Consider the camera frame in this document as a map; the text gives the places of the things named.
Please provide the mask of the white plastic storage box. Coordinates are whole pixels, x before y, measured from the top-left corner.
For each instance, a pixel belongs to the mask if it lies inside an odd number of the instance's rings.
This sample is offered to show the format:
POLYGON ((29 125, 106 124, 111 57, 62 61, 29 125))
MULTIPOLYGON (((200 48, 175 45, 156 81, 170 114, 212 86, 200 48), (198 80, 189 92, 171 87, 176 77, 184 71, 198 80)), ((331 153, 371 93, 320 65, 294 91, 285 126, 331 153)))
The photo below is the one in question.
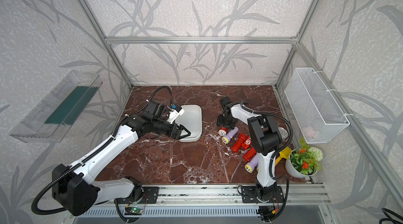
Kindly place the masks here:
POLYGON ((202 109, 195 104, 183 105, 182 109, 184 113, 178 116, 175 122, 186 127, 191 135, 179 141, 182 143, 196 142, 202 135, 202 109))

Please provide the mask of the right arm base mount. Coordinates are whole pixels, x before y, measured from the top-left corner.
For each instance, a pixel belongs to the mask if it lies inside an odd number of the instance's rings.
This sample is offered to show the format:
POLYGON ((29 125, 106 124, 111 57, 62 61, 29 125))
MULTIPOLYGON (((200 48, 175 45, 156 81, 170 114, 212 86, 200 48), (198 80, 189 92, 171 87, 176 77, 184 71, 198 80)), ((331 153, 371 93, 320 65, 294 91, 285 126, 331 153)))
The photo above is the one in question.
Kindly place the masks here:
POLYGON ((244 204, 283 203, 285 192, 280 186, 259 189, 257 186, 239 186, 239 192, 244 204))

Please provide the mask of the red flashlight long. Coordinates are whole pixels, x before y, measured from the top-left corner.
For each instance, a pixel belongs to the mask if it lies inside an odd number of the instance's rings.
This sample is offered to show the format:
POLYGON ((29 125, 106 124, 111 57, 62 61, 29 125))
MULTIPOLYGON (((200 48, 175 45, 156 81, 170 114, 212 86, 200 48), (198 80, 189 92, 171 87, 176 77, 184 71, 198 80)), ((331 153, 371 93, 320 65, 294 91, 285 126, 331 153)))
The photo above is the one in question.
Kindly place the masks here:
POLYGON ((241 133, 238 137, 238 140, 234 144, 234 146, 231 148, 233 153, 237 153, 242 146, 242 144, 247 140, 247 135, 244 133, 241 133))

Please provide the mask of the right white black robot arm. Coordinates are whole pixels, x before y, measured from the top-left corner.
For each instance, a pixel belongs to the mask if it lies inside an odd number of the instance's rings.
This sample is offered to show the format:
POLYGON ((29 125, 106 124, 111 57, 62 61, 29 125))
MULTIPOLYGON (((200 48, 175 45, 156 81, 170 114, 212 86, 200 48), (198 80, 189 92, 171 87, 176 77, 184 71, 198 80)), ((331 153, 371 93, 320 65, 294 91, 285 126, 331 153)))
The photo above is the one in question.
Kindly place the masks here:
POLYGON ((227 128, 229 131, 236 128, 240 120, 249 128, 251 146, 257 151, 259 172, 256 182, 256 194, 263 199, 274 194, 278 189, 275 177, 274 160, 276 156, 291 143, 293 128, 290 122, 282 116, 256 111, 248 108, 245 104, 232 102, 229 97, 220 100, 223 113, 218 116, 217 125, 227 128), (283 137, 275 118, 282 120, 287 126, 288 140, 283 144, 283 137))

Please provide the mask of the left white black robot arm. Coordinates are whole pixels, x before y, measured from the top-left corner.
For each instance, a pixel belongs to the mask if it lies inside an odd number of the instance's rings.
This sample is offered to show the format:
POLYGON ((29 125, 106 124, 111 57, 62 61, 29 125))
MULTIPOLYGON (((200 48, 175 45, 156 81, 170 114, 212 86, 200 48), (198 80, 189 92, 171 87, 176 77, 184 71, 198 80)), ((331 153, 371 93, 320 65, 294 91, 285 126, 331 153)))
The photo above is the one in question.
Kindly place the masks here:
POLYGON ((166 106, 149 99, 147 104, 126 115, 101 144, 68 166, 58 165, 50 182, 31 203, 37 215, 51 215, 69 211, 79 216, 93 205, 110 200, 129 199, 138 202, 143 197, 142 183, 127 176, 114 181, 97 181, 100 172, 127 147, 147 133, 159 133, 174 140, 185 138, 187 128, 175 120, 184 114, 182 106, 166 106))

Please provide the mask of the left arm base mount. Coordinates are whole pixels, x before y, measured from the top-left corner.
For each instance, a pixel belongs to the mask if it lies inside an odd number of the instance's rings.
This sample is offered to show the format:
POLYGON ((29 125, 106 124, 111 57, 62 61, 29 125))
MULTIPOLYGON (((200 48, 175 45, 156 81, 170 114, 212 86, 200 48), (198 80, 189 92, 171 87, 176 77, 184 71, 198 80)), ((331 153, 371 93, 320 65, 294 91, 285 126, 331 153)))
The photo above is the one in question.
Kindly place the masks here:
POLYGON ((136 187, 127 198, 118 198, 118 204, 156 204, 159 187, 136 187))

